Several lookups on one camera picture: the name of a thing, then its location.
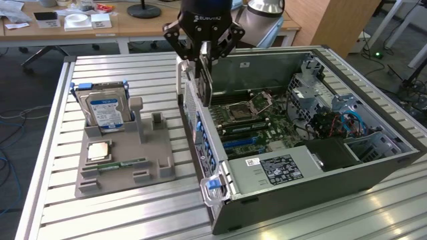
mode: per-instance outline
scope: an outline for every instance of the slotted aluminum surface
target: slotted aluminum surface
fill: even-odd
[[[425,129],[372,88],[333,52],[321,47],[312,48],[325,55],[425,144]],[[37,165],[45,166],[38,171],[35,166],[15,239],[427,239],[425,156],[368,191],[230,233],[210,235],[208,212],[198,191],[176,103],[174,59],[173,53],[85,56],[69,64],[67,70],[62,70],[58,85],[63,84],[61,91],[65,94],[61,96],[55,93],[57,115],[50,114],[45,133],[50,141],[45,141],[46,146],[41,144],[37,160]],[[74,181],[83,115],[74,98],[67,95],[65,85],[70,80],[78,84],[124,79],[128,80],[130,95],[142,97],[142,117],[162,111],[166,118],[177,180],[75,199]],[[338,93],[349,92],[328,72],[325,81]]]

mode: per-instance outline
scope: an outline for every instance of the black lamp base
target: black lamp base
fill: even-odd
[[[148,4],[145,4],[145,9],[142,9],[142,5],[136,4],[126,8],[126,14],[138,19],[152,19],[160,16],[161,9]]]

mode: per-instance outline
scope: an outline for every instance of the cpu chip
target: cpu chip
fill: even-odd
[[[234,120],[252,118],[250,110],[244,103],[230,105],[228,109],[229,109],[229,115],[233,117]]]

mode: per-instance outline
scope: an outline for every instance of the circuit board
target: circuit board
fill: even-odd
[[[273,97],[264,101],[258,97],[253,99],[256,101],[249,103],[237,102],[209,107],[228,160],[280,148],[293,148],[302,140],[292,121],[285,113],[282,114],[280,105],[274,104]]]

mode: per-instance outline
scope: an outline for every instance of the chair wheel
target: chair wheel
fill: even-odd
[[[31,68],[23,67],[21,70],[22,70],[23,74],[26,74],[26,75],[33,75],[34,74],[34,70]]]
[[[149,47],[150,47],[150,49],[157,49],[157,48],[158,48],[158,46],[157,46],[157,44],[156,44],[154,42],[152,42],[152,43],[149,44]]]
[[[27,48],[26,47],[18,47],[17,50],[22,53],[26,54],[27,53]]]
[[[94,51],[98,51],[98,50],[100,50],[100,45],[91,44],[91,49],[93,49]]]

